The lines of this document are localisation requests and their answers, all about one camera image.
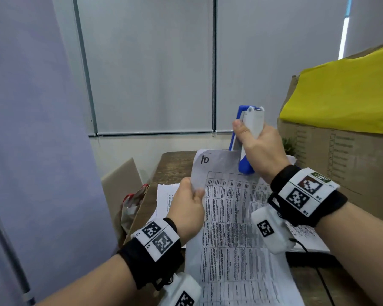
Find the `blue stapler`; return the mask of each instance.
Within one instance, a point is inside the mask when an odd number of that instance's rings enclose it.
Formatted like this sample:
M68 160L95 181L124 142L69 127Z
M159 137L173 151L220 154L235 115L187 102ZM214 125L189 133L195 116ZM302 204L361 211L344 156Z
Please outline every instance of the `blue stapler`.
M245 126L250 129L252 136L257 138L264 127L264 108L240 105L239 112L237 113L237 119L244 122ZM236 138L235 133L231 137L231 143L228 150L241 150L241 157L239 163L239 172L242 174L253 174L254 170L248 163L247 157L245 156L245 150L241 142Z

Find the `yellow fabric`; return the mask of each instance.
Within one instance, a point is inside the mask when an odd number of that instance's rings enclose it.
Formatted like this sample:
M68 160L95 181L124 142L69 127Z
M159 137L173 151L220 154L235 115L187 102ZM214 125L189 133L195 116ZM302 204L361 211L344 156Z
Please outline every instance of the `yellow fabric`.
M320 128L383 133L383 48L302 71L280 118Z

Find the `cable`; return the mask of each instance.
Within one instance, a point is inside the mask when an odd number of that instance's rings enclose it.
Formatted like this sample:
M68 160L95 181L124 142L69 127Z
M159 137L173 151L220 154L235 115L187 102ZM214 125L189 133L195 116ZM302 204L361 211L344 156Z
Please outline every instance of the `cable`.
M301 247L305 250L306 253L309 253L309 251L305 248L305 246L302 245L302 243L299 242L299 241L297 241L295 238L290 238L289 240L290 240L291 242L295 242L295 243L297 243L299 246L301 246ZM318 273L318 275L319 275L319 278L320 278L321 281L322 281L323 287L325 288L325 291L326 291L327 297L328 297L329 300L330 300L330 303L332 304L332 306L335 306L335 302L333 301L333 298L332 298L332 296L330 295L329 289L327 288L327 285L326 285L325 281L323 280L323 277L322 277L321 272L319 271L319 268L318 268L317 266L315 266L315 269L317 270L317 273Z
M0 227L0 245L2 246L6 256L10 261L10 265L17 277L18 283L23 291L23 299L27 305L35 305L36 300L31 293L30 284L27 280L26 274L21 266L21 263L7 238L4 229Z

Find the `table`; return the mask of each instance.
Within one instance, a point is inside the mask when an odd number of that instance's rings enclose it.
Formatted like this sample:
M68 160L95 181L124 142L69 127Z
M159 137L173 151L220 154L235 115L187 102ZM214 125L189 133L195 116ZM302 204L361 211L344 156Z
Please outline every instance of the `table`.
M179 151L164 153L158 164L158 168L149 185L138 214L133 221L130 234L143 227L156 208L158 184L179 183L184 177L192 173L195 151ZM337 306L373 306L374 303L366 296L358 284L331 256L329 260L321 256L323 262L317 262L323 278L329 288L332 298ZM329 306L330 301L322 286L316 270L308 266L299 266L301 262L298 255L288 256L288 263L291 266L291 273L301 296L307 306ZM160 295L154 290L151 284L138 291L133 298L132 305L157 305Z

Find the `white wall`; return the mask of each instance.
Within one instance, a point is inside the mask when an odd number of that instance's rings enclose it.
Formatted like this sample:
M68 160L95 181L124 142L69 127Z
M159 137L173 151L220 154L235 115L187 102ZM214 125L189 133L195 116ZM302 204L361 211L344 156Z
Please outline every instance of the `white wall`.
M231 133L90 138L100 177L133 158L143 183L149 182L162 154L169 151L228 149Z

